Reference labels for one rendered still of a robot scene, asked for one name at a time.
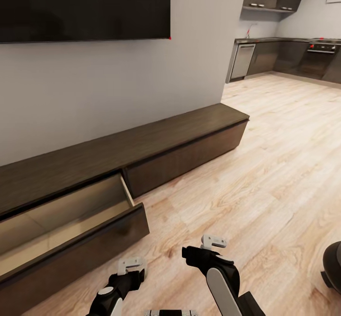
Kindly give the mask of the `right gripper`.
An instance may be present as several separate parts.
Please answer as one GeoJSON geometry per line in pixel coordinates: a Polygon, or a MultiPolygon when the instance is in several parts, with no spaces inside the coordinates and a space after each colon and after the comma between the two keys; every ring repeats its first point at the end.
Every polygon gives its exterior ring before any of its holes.
{"type": "Polygon", "coordinates": [[[218,252],[201,249],[199,247],[188,246],[182,248],[182,258],[186,259],[186,264],[189,266],[194,266],[201,269],[201,260],[207,254],[216,254],[219,255],[218,252]]]}

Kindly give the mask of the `cauldron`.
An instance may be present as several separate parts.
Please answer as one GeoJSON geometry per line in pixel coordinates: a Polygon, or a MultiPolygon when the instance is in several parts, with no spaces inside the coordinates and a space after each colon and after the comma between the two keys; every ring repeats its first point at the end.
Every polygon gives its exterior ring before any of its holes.
{"type": "Polygon", "coordinates": [[[323,255],[322,278],[329,288],[341,295],[341,241],[329,246],[323,255]]]}

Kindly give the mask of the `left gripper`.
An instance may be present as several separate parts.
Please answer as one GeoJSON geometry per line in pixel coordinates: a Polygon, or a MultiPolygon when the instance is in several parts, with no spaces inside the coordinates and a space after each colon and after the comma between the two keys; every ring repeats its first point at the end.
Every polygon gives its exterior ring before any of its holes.
{"type": "Polygon", "coordinates": [[[140,283],[144,281],[144,269],[139,271],[128,272],[128,274],[118,276],[113,274],[110,276],[110,284],[121,281],[126,287],[126,296],[129,291],[138,290],[140,288],[140,283]]]}

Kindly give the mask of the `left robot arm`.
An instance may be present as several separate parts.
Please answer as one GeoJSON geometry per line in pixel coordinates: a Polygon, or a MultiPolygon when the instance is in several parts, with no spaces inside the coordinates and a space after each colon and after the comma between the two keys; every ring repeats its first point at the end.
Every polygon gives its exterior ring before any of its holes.
{"type": "Polygon", "coordinates": [[[141,265],[140,257],[120,260],[117,274],[111,275],[108,285],[97,293],[86,316],[121,316],[124,298],[129,291],[138,290],[144,281],[144,269],[141,272],[127,269],[141,265]]]}

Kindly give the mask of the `pillar candle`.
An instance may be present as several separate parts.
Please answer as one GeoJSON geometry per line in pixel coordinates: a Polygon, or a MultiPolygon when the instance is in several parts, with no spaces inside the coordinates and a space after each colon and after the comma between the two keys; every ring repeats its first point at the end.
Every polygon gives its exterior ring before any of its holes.
{"type": "Polygon", "coordinates": [[[139,272],[141,272],[144,269],[144,277],[146,279],[147,276],[148,276],[148,273],[149,273],[149,267],[148,267],[146,258],[141,256],[141,255],[136,255],[135,257],[143,258],[143,265],[136,266],[136,267],[130,267],[127,270],[128,270],[128,272],[132,272],[132,271],[139,271],[139,272]]]}

